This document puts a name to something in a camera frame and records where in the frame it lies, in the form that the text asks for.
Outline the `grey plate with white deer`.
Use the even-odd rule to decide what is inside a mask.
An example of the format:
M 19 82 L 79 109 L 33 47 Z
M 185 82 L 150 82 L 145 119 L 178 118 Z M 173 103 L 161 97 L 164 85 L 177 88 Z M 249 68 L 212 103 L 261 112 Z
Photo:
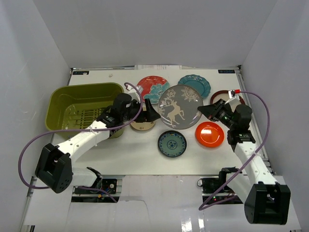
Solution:
M 200 120 L 201 112 L 197 108 L 202 105 L 203 99 L 194 88 L 176 85 L 162 94 L 158 103 L 158 113 L 168 127 L 184 130 Z

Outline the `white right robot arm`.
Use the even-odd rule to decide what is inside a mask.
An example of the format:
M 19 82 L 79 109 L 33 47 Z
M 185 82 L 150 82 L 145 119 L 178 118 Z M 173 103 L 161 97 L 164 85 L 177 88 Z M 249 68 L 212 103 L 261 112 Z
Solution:
M 227 126 L 228 144 L 242 163 L 240 169 L 221 170 L 218 188 L 225 193 L 231 190 L 236 193 L 250 224 L 286 224 L 291 192 L 287 185 L 276 180 L 258 155 L 258 146 L 249 130 L 252 109 L 240 104 L 232 110 L 228 103 L 219 100 L 198 110 L 207 119 Z

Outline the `red plate with teal flower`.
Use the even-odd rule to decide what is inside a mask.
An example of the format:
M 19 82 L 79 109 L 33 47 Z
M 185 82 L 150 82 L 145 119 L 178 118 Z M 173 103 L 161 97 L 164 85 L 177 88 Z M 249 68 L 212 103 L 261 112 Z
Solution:
M 170 88 L 170 83 L 161 76 L 147 76 L 142 78 L 137 86 L 142 87 L 142 99 L 149 99 L 151 104 L 158 104 L 162 94 Z

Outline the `right arm base board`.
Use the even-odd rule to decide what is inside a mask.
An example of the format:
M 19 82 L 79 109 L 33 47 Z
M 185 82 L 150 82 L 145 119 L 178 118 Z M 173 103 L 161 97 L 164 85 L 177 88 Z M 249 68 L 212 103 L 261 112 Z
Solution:
M 202 190 L 202 200 L 205 201 L 209 196 L 211 196 L 220 186 L 221 182 L 218 176 L 208 176 L 202 177 L 197 181 L 197 186 Z M 242 201 L 238 195 L 228 186 L 224 187 L 220 192 L 213 196 L 207 205 L 216 203 L 228 198 L 233 198 L 232 200 L 226 201 L 222 204 L 242 204 Z

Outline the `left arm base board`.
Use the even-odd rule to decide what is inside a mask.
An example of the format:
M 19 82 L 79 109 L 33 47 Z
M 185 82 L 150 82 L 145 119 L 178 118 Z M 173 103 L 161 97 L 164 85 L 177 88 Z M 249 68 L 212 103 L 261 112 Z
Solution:
M 95 186 L 74 188 L 71 202 L 73 203 L 117 203 L 120 192 L 117 179 L 103 178 Z

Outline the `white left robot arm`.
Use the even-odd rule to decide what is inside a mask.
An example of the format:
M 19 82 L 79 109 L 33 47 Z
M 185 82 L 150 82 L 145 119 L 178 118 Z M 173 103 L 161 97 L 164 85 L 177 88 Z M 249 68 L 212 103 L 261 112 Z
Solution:
M 153 122 L 159 118 L 160 114 L 149 99 L 141 102 L 138 97 L 120 93 L 85 131 L 57 145 L 49 143 L 44 146 L 35 175 L 55 193 L 61 193 L 69 186 L 86 187 L 96 193 L 102 187 L 100 173 L 91 167 L 75 168 L 73 165 L 78 158 L 109 139 L 126 123 Z

